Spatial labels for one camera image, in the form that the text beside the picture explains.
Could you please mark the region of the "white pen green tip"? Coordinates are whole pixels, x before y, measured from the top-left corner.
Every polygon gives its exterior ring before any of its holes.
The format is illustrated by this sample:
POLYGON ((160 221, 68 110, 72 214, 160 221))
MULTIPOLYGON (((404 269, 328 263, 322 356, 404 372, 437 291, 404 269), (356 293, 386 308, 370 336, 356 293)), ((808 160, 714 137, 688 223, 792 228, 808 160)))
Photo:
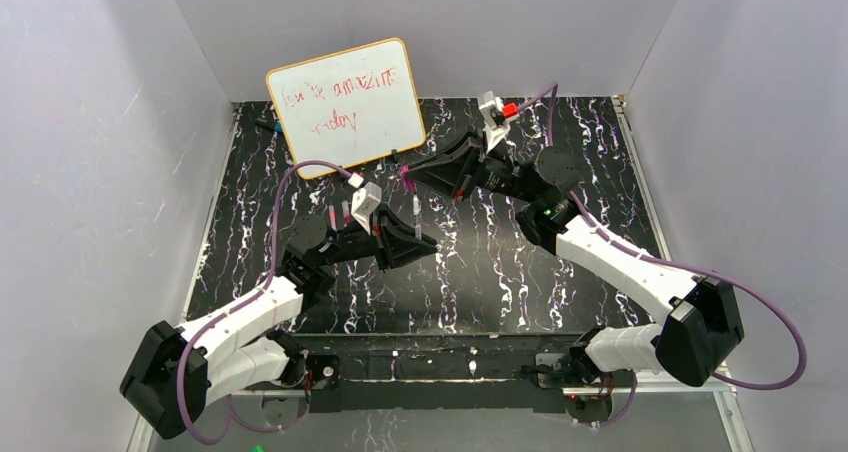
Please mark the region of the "white pen green tip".
POLYGON ((413 195, 413 227, 414 227, 414 235, 417 239, 422 238, 422 215, 421 215, 421 202, 417 194, 413 195))

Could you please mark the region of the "pink highlighter pen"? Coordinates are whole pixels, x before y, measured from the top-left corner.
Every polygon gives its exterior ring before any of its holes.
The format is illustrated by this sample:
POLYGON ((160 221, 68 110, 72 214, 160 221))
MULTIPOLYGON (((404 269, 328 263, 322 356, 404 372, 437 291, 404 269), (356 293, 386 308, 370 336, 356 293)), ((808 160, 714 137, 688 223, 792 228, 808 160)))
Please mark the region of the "pink highlighter pen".
POLYGON ((337 230, 336 212, 335 212, 335 207, 333 205, 328 206, 328 214, 329 214, 330 226, 331 226, 332 230, 337 230))

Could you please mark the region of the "red gel pen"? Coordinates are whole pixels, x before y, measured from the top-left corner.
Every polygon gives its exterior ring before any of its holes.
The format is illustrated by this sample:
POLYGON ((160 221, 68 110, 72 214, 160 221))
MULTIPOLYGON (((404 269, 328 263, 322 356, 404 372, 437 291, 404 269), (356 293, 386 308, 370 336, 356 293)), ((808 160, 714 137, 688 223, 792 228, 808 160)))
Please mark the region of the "red gel pen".
POLYGON ((344 223, 345 226, 347 226, 351 222, 349 202, 348 201, 342 201, 341 209, 342 209, 343 223, 344 223))

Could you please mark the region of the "magenta pen cap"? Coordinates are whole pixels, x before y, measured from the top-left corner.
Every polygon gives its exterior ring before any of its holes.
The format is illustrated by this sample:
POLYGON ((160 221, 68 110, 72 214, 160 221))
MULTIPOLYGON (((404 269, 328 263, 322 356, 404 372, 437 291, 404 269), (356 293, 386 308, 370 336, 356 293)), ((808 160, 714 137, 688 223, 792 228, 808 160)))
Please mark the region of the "magenta pen cap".
POLYGON ((400 172, 399 172, 400 178, 402 179, 406 190, 413 193, 413 194, 416 194, 417 193, 416 183, 415 183, 414 180, 412 180, 408 177, 408 173, 409 173, 409 167, 407 165, 402 166, 401 169, 400 169, 400 172))

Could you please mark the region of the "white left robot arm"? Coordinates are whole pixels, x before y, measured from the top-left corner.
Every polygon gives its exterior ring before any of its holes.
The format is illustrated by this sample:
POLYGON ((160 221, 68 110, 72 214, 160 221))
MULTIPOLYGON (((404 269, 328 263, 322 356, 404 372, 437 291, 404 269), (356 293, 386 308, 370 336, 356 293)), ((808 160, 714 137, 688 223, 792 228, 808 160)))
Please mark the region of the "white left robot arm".
POLYGON ((204 409, 262 382, 305 383, 306 351, 275 327, 326 296, 336 263, 373 258, 382 271, 435 254, 437 241, 416 233, 382 204, 364 225, 333 230, 316 215, 297 219, 270 283, 208 315, 144 334, 120 394, 163 439, 188 431, 204 409))

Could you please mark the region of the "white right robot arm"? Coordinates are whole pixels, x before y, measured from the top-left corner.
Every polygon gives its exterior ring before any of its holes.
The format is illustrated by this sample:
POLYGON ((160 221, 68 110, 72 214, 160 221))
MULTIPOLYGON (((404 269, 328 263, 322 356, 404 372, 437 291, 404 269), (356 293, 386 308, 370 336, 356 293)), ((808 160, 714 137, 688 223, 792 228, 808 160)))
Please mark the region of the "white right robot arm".
POLYGON ((590 383, 619 370, 650 370, 699 387, 744 337, 732 285, 663 265, 603 229, 572 197, 580 176, 556 146, 519 163, 503 145, 488 151, 483 139, 467 134, 402 176, 455 200, 480 188, 524 202, 515 218, 530 243, 592 272, 653 318, 585 333, 560 361, 566 380, 590 383))

